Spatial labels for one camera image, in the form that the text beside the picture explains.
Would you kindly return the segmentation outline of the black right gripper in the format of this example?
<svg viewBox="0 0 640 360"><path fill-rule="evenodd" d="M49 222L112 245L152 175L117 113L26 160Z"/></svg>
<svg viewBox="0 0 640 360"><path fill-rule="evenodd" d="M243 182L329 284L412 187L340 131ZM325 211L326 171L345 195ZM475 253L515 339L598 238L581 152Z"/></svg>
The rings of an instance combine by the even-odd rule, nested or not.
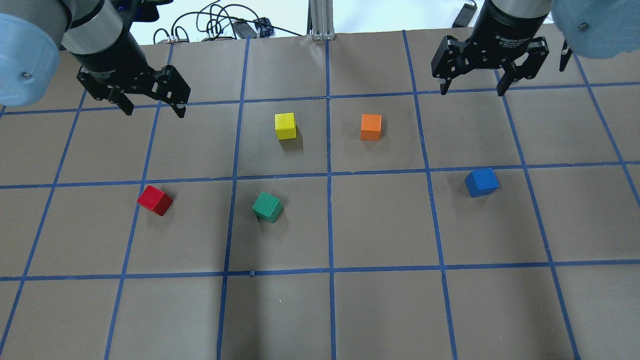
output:
<svg viewBox="0 0 640 360"><path fill-rule="evenodd" d="M439 93L445 96L453 80L476 69L503 69L496 92L505 96L512 84L537 76L550 54L543 37L513 39L489 32L460 41L442 38L430 62L432 76L439 78Z"/></svg>

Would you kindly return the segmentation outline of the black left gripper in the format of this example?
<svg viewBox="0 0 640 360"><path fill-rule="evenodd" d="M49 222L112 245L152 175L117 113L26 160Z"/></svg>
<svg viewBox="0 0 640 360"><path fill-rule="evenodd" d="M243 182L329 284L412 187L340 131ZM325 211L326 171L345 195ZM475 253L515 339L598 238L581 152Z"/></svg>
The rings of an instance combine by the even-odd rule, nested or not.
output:
<svg viewBox="0 0 640 360"><path fill-rule="evenodd" d="M170 105L179 119L185 118L191 87L172 64L155 69L139 48L121 54L110 50L77 54L76 59L81 65L77 80L94 100L108 101L132 116L135 105L127 95L144 95Z"/></svg>

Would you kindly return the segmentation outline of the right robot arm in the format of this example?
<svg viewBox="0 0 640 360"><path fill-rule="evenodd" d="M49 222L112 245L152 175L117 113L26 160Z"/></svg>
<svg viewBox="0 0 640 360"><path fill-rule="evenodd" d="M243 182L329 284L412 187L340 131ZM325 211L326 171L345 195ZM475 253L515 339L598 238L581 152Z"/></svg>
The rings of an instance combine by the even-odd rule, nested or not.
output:
<svg viewBox="0 0 640 360"><path fill-rule="evenodd" d="M442 38L430 70L446 95L459 76L500 69L496 92L503 96L516 82L537 77L550 55L539 34L548 18L562 34L558 70L564 71L572 55L612 59L637 51L639 16L637 0L486 0L467 39Z"/></svg>

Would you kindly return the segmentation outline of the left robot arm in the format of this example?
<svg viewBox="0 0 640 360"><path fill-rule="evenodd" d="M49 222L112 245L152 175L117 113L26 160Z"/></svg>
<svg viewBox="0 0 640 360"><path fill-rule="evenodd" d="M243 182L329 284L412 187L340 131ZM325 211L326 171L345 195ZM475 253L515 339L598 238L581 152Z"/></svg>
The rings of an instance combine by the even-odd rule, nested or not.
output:
<svg viewBox="0 0 640 360"><path fill-rule="evenodd" d="M157 21L164 0L3 0L0 3L0 100L8 107L45 95L67 50L80 63L77 80L98 101L130 116L129 94L161 101L183 118L191 89L171 64L156 70L131 34L135 22Z"/></svg>

